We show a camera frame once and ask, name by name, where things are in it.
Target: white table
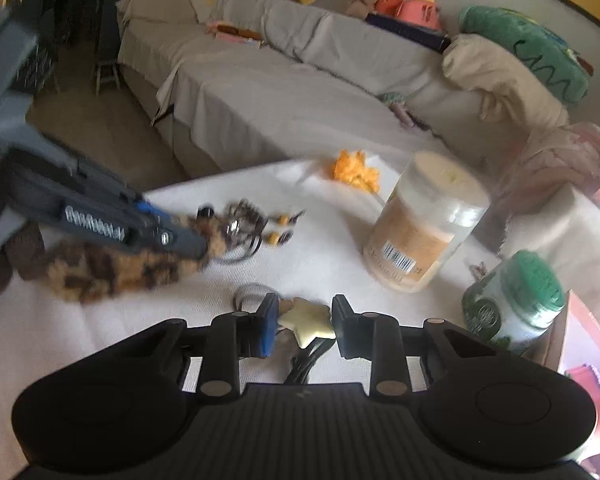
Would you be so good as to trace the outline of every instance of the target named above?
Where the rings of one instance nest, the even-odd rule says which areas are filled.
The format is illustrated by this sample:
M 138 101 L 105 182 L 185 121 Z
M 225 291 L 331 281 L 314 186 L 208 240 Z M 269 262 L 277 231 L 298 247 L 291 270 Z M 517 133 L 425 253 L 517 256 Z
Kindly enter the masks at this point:
M 382 164 L 381 195 L 386 198 L 398 175 Z M 231 310 L 231 297 L 243 283 L 260 282 L 283 296 L 302 296 L 331 304 L 344 294 L 356 312 L 395 316 L 400 324 L 421 326 L 428 317 L 462 322 L 460 297 L 473 282 L 469 264 L 497 258 L 469 238 L 443 267 L 429 288 L 400 294 L 376 282 L 366 271 L 360 250 L 382 205 L 376 197 L 325 179 L 325 164 L 291 161 L 187 182 L 149 195 L 155 205 L 195 214 L 204 203 L 218 210 L 246 198 L 263 211 L 306 209 L 291 241 L 264 246 L 250 260 L 234 266 L 212 264 L 200 275 L 152 292 L 128 294 L 91 306 L 67 304 L 39 283 L 14 277 L 0 298 L 0 480 L 25 464 L 11 431 L 11 407 L 33 381 L 135 332 L 170 317 L 189 326 L 205 325 Z M 297 347 L 292 336 L 276 340 L 275 355 L 241 362 L 242 382 L 281 382 Z M 368 383 L 369 364 L 344 361 L 332 348 L 311 372 L 311 382 Z M 195 384 L 196 366 L 186 388 Z

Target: plastic jar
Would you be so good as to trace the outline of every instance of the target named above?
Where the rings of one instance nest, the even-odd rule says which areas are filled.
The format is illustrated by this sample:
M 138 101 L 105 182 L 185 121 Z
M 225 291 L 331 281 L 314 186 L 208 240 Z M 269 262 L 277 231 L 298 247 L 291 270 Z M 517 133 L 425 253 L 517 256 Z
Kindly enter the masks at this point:
M 429 284 L 489 206 L 488 192 L 468 171 L 433 152 L 417 152 L 363 249 L 381 283 L 417 292 Z
M 531 251 L 516 252 L 462 296 L 467 329 L 515 354 L 546 332 L 565 303 L 557 277 Z

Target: green jar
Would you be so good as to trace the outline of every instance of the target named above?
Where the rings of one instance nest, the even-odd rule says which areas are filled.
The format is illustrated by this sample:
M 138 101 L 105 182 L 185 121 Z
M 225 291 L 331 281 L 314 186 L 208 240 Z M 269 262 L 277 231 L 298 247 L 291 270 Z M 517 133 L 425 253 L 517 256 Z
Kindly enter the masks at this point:
M 557 277 L 531 251 L 516 252 L 462 296 L 467 330 L 515 354 L 546 332 L 565 303 Z

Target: floor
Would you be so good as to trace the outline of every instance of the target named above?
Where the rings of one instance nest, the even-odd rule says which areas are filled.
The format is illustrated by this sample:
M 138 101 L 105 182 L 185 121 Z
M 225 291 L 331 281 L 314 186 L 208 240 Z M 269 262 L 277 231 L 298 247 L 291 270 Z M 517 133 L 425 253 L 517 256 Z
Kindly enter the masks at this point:
M 95 95 L 92 62 L 93 43 L 61 48 L 56 67 L 60 91 L 55 92 L 49 81 L 29 110 L 29 123 L 80 150 L 138 191 L 188 180 L 128 89 L 103 85 Z

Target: black squiggle line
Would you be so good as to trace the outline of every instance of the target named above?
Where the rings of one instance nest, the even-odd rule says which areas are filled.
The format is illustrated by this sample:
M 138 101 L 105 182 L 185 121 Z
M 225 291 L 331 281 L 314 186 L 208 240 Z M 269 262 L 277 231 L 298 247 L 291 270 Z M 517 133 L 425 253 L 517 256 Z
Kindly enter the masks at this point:
M 550 70 L 550 75 L 548 76 L 548 79 L 546 80 L 546 82 L 544 83 L 546 86 L 556 86 L 556 85 L 560 85 L 564 83 L 564 89 L 562 90 L 562 102 L 568 103 L 570 105 L 576 105 L 577 101 L 571 101 L 569 98 L 566 97 L 566 92 L 568 91 L 568 89 L 571 86 L 571 81 L 569 79 L 560 79 L 559 81 L 552 81 L 553 76 L 555 76 L 555 73 L 557 72 L 557 69 L 551 65 L 551 64 L 546 64 L 546 65 L 542 65 L 540 67 L 534 68 L 535 65 L 537 65 L 539 62 L 541 62 L 542 58 L 544 57 L 544 54 L 540 54 L 537 57 L 521 57 L 518 54 L 517 51 L 517 47 L 520 44 L 525 44 L 526 40 L 519 40 L 516 41 L 515 43 L 513 43 L 513 55 L 519 59 L 520 61 L 522 61 L 523 63 L 526 63 L 527 61 L 531 61 L 532 63 L 529 65 L 529 70 L 531 70 L 531 72 L 533 72 L 534 74 L 537 74 L 538 72 L 541 72 L 542 70 L 544 70 L 545 68 Z

